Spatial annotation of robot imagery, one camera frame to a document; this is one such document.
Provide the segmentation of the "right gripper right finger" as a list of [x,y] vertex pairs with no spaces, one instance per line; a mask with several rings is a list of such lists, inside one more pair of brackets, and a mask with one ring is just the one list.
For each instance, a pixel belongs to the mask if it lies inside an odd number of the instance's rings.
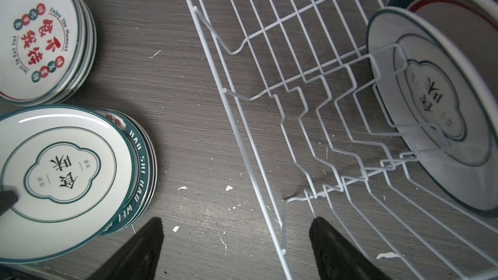
[[316,217],[309,230],[320,279],[388,279],[326,219]]

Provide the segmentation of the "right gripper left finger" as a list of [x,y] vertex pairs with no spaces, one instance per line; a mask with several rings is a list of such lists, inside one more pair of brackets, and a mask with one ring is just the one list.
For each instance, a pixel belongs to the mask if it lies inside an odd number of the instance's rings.
[[90,279],[154,279],[164,240],[159,217],[148,221]]

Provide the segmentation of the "row plate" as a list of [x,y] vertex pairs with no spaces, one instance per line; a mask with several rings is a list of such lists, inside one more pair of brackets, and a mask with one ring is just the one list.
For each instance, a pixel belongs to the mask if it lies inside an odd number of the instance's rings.
[[157,184],[157,157],[152,140],[135,119],[120,111],[102,109],[97,113],[125,134],[136,157],[136,172],[132,177],[132,191],[115,219],[101,233],[110,235],[131,227],[147,210]]
[[1,216],[1,262],[65,255],[102,233],[132,192],[136,157],[124,132],[76,106],[1,117],[1,190],[18,201]]
[[1,0],[1,99],[61,103],[87,79],[97,50],[84,0]]

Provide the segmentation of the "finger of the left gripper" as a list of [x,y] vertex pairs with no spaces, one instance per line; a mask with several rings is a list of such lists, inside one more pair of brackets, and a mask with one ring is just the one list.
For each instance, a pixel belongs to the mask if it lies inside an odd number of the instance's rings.
[[6,213],[16,202],[18,196],[15,191],[1,191],[0,192],[0,215]]

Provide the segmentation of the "white wire dish rack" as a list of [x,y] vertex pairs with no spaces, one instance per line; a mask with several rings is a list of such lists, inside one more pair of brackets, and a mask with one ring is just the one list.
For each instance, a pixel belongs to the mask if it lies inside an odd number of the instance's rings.
[[389,279],[496,279],[497,216],[425,172],[366,46],[389,0],[185,0],[286,279],[326,219]]

